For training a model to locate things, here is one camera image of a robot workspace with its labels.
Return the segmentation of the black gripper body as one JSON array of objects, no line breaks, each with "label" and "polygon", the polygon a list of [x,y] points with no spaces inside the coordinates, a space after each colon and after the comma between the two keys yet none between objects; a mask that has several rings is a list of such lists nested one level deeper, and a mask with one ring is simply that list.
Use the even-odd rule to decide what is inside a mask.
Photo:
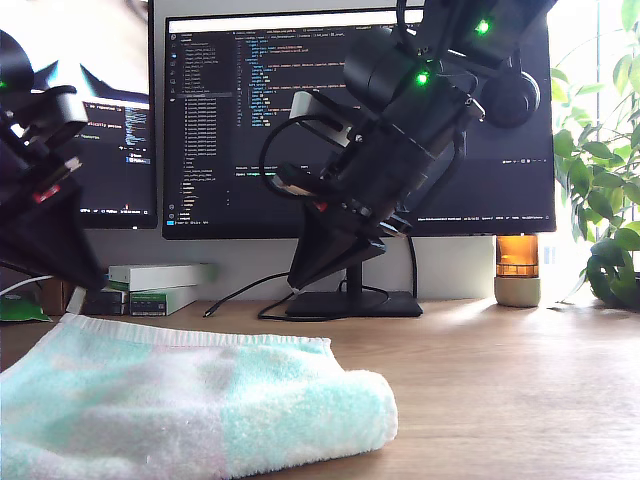
[{"label": "black gripper body", "polygon": [[304,237],[376,238],[381,225],[428,182],[435,157],[422,149],[346,149],[321,171],[304,202]]}]

